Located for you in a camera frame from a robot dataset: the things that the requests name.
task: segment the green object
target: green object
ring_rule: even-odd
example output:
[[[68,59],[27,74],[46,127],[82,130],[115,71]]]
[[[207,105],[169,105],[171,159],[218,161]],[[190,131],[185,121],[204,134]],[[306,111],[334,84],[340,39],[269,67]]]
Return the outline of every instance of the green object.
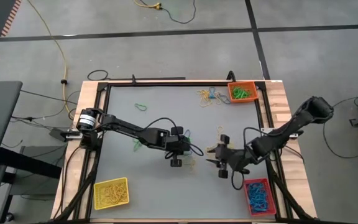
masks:
[[[133,139],[133,142],[135,143],[134,152],[136,152],[138,149],[142,147],[142,143],[140,143],[140,141],[138,141],[137,139]]]
[[[140,111],[146,111],[147,110],[147,106],[146,105],[142,105],[142,104],[138,104],[135,103],[135,107],[140,110]]]
[[[249,95],[250,95],[249,90],[245,90],[245,89],[239,88],[239,87],[234,87],[233,88],[232,96],[236,100],[248,98]]]

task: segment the gray floor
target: gray floor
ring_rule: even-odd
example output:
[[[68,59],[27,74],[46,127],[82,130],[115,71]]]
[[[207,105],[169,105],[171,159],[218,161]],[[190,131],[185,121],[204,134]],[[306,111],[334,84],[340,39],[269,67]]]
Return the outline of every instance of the gray floor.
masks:
[[[358,1],[251,0],[259,27],[358,24]],[[142,9],[125,0],[33,1],[53,34],[93,34],[146,30],[250,27],[242,0],[196,0],[196,19],[179,25],[166,13]],[[162,1],[173,16],[187,20],[191,1]],[[23,2],[9,36],[47,35],[36,13]],[[284,81],[292,110],[312,95],[334,104],[358,95],[358,30],[260,34],[272,79]],[[105,69],[110,76],[263,79],[252,34],[208,34],[60,41],[68,62],[68,93],[79,90],[86,75]],[[63,63],[52,41],[0,43],[0,80],[21,80],[23,89],[61,97]],[[17,116],[53,114],[62,104],[21,94]],[[326,126],[328,141],[343,155],[358,153],[358,129],[348,119],[358,115],[351,101],[336,108]],[[68,126],[66,113],[42,121]],[[358,158],[340,159],[324,145],[321,126],[308,126],[300,138],[317,213],[323,220],[358,223]],[[4,142],[59,145],[48,131],[15,123]],[[0,204],[6,189],[0,190]],[[14,199],[17,223],[47,220],[52,202]]]

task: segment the rubber band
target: rubber band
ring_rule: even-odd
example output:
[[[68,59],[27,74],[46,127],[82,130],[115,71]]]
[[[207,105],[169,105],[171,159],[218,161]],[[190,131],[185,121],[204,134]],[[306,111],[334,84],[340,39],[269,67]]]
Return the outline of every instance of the rubber band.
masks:
[[[200,107],[206,107],[212,104],[212,100],[209,99],[208,97],[209,96],[208,90],[197,90],[196,94],[201,96]]]
[[[266,212],[269,207],[269,203],[267,201],[268,195],[263,183],[256,182],[247,184],[246,188],[252,212]]]
[[[215,87],[210,87],[208,88],[208,91],[209,91],[209,95],[208,95],[208,98],[209,99],[215,99]]]
[[[190,138],[190,135],[191,135],[190,130],[189,130],[189,129],[187,129],[183,135],[184,135],[185,137],[187,137],[187,138]]]
[[[226,95],[223,95],[222,93],[220,92],[216,92],[215,93],[215,97],[219,100],[219,101],[222,101],[224,104],[231,104],[229,98],[226,96]]]
[[[197,90],[196,94],[201,96],[200,107],[206,107],[213,104],[212,99],[216,99],[215,103],[220,105],[222,102],[230,104],[230,100],[221,92],[215,91],[215,87],[210,87],[209,90]]]
[[[142,105],[142,104],[138,104],[135,103],[135,107],[140,110],[140,111],[146,111],[147,110],[147,106],[146,105]]]
[[[138,149],[140,149],[143,146],[143,144],[140,143],[140,141],[137,139],[132,139],[132,141],[135,143],[134,152],[136,152]]]
[[[239,88],[239,87],[234,87],[233,91],[232,91],[232,96],[234,99],[244,99],[244,98],[248,98],[250,96],[250,91],[249,90],[245,90],[243,88]]]
[[[209,159],[214,159],[215,157],[215,153],[214,152],[208,152],[210,151],[211,149],[214,149],[216,146],[218,146],[218,144],[222,144],[223,142],[221,141],[221,135],[223,133],[223,126],[219,125],[217,128],[216,128],[216,131],[218,132],[217,135],[216,135],[216,139],[218,140],[217,143],[215,143],[215,145],[213,146],[209,146],[209,147],[206,147],[205,148],[205,154],[208,156]],[[234,144],[232,142],[230,142],[228,145],[227,145],[227,148],[228,149],[234,149]]]
[[[121,202],[128,202],[128,192],[125,183],[118,183],[100,189],[101,206],[116,205]]]

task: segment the green rubber band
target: green rubber band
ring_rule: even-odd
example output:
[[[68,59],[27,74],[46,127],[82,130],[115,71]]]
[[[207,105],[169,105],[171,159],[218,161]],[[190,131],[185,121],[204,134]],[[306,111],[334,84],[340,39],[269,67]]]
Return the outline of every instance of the green rubber band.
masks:
[[[135,107],[140,110],[140,111],[146,111],[147,110],[147,106],[146,105],[142,105],[142,104],[138,104],[135,103]]]
[[[133,142],[135,143],[134,152],[136,152],[138,149],[142,147],[142,143],[140,143],[140,141],[138,141],[137,139],[133,139]]]

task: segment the orange bin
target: orange bin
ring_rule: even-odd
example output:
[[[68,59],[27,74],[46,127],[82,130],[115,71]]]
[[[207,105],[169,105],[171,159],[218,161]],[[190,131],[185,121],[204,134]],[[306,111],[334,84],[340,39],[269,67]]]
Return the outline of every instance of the orange bin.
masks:
[[[233,89],[235,87],[242,88],[245,91],[249,91],[249,96],[243,99],[234,99],[233,97]],[[256,90],[255,82],[232,82],[227,84],[227,88],[229,89],[230,94],[230,102],[231,103],[247,103],[253,102],[258,98],[258,92]]]

